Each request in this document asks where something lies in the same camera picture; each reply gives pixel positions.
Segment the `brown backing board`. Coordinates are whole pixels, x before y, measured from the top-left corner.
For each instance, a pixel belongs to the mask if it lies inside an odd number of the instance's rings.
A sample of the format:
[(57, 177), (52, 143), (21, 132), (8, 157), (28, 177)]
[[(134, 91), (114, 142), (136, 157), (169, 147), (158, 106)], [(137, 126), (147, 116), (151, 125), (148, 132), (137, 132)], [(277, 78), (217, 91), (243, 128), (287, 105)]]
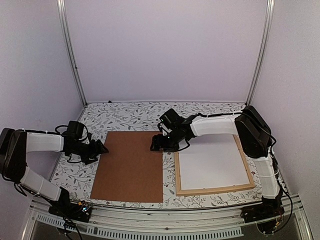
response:
[(163, 201), (163, 154), (151, 151), (154, 131), (111, 131), (100, 156), (91, 199), (161, 203)]

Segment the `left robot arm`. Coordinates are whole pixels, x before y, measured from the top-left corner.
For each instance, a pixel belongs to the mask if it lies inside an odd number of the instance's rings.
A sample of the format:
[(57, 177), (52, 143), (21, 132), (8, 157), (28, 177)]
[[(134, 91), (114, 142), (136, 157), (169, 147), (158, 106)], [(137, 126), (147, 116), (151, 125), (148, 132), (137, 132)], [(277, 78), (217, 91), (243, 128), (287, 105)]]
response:
[(12, 182), (24, 194), (31, 191), (55, 204), (55, 209), (63, 216), (74, 213), (69, 192), (51, 183), (31, 170), (27, 165), (28, 153), (55, 152), (71, 157), (77, 155), (81, 163), (89, 165), (98, 156), (108, 153), (100, 140), (91, 137), (87, 127), (78, 121), (69, 121), (65, 131), (4, 128), (0, 134), (0, 174), (5, 181)]

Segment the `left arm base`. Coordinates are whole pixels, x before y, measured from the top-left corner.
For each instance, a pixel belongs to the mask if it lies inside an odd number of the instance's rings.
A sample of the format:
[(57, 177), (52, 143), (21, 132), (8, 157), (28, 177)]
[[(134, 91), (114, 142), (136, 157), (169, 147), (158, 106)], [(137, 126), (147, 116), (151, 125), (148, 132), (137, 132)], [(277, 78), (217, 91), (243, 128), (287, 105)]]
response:
[(48, 201), (50, 207), (48, 212), (67, 220), (75, 220), (88, 223), (92, 214), (92, 205), (83, 201), (78, 203), (59, 203), (58, 201)]

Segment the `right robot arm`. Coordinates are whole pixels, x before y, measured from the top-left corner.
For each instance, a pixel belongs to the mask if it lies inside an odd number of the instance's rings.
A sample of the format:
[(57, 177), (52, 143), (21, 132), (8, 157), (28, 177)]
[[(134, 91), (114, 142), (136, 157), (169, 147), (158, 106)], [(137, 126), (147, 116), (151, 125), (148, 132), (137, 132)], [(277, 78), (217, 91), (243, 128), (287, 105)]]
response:
[(248, 105), (236, 113), (196, 113), (189, 117), (182, 117), (171, 108), (159, 120), (160, 133), (152, 137), (151, 151), (179, 152), (181, 141), (188, 144), (192, 138), (204, 135), (238, 136), (244, 154), (254, 161), (262, 186), (263, 203), (258, 213), (262, 218), (269, 218), (278, 210), (287, 192), (280, 183), (278, 161), (273, 151), (277, 141), (253, 106)]

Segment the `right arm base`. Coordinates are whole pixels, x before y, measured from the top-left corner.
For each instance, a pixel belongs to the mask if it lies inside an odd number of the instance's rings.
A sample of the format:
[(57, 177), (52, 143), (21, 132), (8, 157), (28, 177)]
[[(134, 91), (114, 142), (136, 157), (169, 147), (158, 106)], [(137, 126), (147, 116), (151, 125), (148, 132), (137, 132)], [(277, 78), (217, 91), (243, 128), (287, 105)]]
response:
[(245, 223), (261, 221), (256, 224), (258, 231), (264, 235), (271, 235), (278, 229), (284, 213), (282, 203), (260, 203), (243, 207), (240, 217)]

